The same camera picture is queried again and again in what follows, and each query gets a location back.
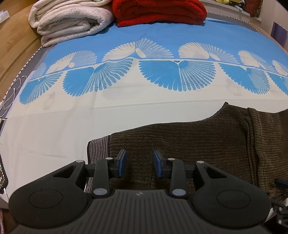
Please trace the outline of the dark brown corduroy pants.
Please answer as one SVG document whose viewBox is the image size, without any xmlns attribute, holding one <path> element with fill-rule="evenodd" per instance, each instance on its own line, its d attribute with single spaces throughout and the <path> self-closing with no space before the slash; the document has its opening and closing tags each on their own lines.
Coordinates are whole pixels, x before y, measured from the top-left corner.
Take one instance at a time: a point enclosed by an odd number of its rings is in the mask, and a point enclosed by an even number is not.
<svg viewBox="0 0 288 234">
<path fill-rule="evenodd" d="M 186 164 L 202 160 L 282 201 L 287 189 L 287 110 L 260 112 L 224 103 L 213 116 L 195 122 L 146 125 L 89 141 L 88 163 L 127 151 L 125 175 L 113 179 L 115 189 L 154 190 L 168 187 L 157 179 L 153 151 Z"/>
</svg>

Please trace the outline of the blue white patterned bedsheet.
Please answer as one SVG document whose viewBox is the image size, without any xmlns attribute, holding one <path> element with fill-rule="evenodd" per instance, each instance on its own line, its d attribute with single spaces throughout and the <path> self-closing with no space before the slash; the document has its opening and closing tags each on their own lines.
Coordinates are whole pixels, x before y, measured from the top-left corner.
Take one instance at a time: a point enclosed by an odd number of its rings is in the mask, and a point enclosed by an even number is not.
<svg viewBox="0 0 288 234">
<path fill-rule="evenodd" d="M 215 16 L 201 25 L 112 25 L 41 48 L 1 104 L 3 198 L 85 160 L 92 139 L 202 120 L 225 102 L 287 108 L 287 53 L 244 22 Z"/>
</svg>

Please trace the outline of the wooden bed headboard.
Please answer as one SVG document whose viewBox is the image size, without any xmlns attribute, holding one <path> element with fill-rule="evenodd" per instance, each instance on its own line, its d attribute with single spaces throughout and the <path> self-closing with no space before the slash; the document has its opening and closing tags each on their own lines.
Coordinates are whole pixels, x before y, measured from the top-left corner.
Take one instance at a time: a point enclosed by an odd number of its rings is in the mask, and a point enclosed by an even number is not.
<svg viewBox="0 0 288 234">
<path fill-rule="evenodd" d="M 1 98 L 28 59 L 40 46 L 40 35 L 28 23 L 36 1 L 1 1 L 1 10 L 10 18 L 1 23 Z"/>
</svg>

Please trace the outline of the white folded comforter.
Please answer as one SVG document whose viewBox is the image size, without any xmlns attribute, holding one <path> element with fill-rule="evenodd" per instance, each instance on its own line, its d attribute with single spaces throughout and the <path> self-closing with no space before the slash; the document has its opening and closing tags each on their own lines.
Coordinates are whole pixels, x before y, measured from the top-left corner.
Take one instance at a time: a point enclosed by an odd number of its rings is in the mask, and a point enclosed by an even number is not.
<svg viewBox="0 0 288 234">
<path fill-rule="evenodd" d="M 114 19 L 111 1 L 37 1 L 28 22 L 42 36 L 42 47 L 94 35 Z"/>
</svg>

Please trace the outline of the red folded blanket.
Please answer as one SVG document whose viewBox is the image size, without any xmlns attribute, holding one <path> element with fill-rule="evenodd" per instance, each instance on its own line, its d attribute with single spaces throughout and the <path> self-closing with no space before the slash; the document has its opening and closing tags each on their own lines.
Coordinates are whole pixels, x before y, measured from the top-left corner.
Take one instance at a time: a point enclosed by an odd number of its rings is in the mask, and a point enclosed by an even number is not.
<svg viewBox="0 0 288 234">
<path fill-rule="evenodd" d="M 117 26 L 172 22 L 201 24 L 207 10 L 200 1 L 112 1 Z"/>
</svg>

